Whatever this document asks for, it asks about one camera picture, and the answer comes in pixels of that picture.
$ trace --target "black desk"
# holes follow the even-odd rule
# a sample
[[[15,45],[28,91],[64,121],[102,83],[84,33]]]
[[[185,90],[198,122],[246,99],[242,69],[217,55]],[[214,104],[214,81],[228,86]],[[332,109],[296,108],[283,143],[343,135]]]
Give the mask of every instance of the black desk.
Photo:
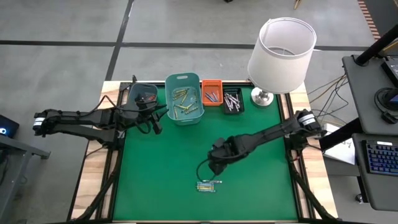
[[[369,65],[362,67],[355,64],[352,57],[343,57],[343,66],[353,94],[358,118],[321,138],[320,145],[323,150],[351,138],[354,133],[398,135],[398,124],[388,124],[383,121],[381,112],[373,102],[373,96],[379,89],[394,88],[381,68],[383,62],[383,59],[372,58]]]
[[[377,136],[369,134],[353,134],[356,159],[363,183],[361,189],[364,202],[368,201],[375,210],[398,211],[398,177],[391,175],[369,174],[366,169],[368,158],[363,140],[397,142],[397,137]]]
[[[48,159],[50,153],[2,135],[0,135],[0,149],[9,151],[8,170],[0,185],[0,223],[5,223],[10,204],[18,190],[29,159],[34,154],[42,159]]]

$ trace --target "lamp base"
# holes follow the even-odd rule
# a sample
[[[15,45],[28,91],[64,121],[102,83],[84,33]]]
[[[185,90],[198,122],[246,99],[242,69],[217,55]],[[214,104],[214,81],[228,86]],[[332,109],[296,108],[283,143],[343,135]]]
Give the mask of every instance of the lamp base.
[[[265,108],[269,106],[274,100],[274,94],[267,93],[260,88],[255,87],[251,92],[251,101],[254,106]]]

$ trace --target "green mat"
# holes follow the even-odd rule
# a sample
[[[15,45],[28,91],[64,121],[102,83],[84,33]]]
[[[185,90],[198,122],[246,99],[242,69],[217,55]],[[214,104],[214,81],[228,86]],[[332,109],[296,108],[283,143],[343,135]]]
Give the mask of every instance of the green mat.
[[[198,124],[176,126],[165,115],[163,132],[127,132],[114,220],[296,220],[285,160],[284,141],[259,146],[246,159],[230,165],[216,180],[216,193],[197,192],[196,168],[220,137],[255,133],[280,123],[276,100],[266,109],[252,105],[252,88],[242,87],[245,112],[225,115],[205,107]],[[159,101],[165,103],[164,88]],[[201,178],[212,176],[207,164]]]

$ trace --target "computer keyboard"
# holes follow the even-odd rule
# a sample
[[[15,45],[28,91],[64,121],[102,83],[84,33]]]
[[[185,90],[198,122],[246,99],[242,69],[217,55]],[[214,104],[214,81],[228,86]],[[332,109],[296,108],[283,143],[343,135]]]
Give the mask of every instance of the computer keyboard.
[[[398,143],[363,141],[368,155],[368,172],[398,176]]]

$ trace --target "table lamp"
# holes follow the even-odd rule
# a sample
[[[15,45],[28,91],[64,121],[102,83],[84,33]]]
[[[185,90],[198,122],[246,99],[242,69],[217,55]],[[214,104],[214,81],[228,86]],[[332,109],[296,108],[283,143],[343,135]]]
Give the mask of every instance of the table lamp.
[[[316,41],[314,29],[299,19],[270,19],[263,25],[248,64],[256,106],[268,106],[273,93],[289,93],[303,83]]]

